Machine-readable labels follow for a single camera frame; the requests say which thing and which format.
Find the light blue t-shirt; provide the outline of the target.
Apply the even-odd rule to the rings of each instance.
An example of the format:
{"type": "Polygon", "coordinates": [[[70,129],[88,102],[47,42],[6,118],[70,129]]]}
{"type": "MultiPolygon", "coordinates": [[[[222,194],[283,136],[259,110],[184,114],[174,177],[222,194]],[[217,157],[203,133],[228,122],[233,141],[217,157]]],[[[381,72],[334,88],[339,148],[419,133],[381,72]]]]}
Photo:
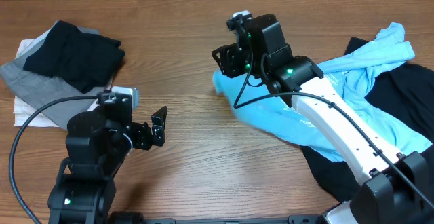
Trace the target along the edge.
{"type": "MultiPolygon", "coordinates": [[[[371,129],[402,153],[408,155],[417,151],[430,162],[433,159],[433,144],[427,137],[366,100],[366,95],[379,83],[379,75],[403,66],[405,61],[414,57],[410,42],[405,40],[403,25],[393,22],[381,29],[374,40],[318,66],[338,95],[371,129]]],[[[233,113],[241,122],[289,143],[308,146],[332,162],[343,160],[327,138],[281,98],[258,101],[234,109],[233,113]]]]}

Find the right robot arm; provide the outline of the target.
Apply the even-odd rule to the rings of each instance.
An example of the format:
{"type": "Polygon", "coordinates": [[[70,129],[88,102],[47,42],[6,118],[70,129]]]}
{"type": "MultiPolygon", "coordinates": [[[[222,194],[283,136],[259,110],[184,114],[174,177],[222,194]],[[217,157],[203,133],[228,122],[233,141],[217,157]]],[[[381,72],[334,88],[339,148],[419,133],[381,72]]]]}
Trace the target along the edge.
{"type": "Polygon", "coordinates": [[[237,12],[226,24],[237,40],[212,52],[220,72],[259,79],[268,98],[280,98],[306,117],[344,158],[360,186],[354,198],[317,216],[317,223],[403,223],[433,209],[422,156],[403,154],[388,143],[339,96],[318,64],[294,56],[274,15],[237,12]]]}

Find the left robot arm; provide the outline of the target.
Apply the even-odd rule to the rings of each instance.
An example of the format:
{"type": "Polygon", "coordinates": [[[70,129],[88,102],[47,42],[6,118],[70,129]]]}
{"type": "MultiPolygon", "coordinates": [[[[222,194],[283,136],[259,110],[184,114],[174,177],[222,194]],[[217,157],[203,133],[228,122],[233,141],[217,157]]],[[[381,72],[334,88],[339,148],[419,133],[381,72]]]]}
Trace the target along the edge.
{"type": "Polygon", "coordinates": [[[163,146],[167,107],[151,123],[134,123],[135,95],[104,91],[93,111],[79,113],[68,124],[68,157],[60,164],[48,207],[50,223],[143,223],[138,212],[111,212],[115,175],[133,149],[163,146]]]}

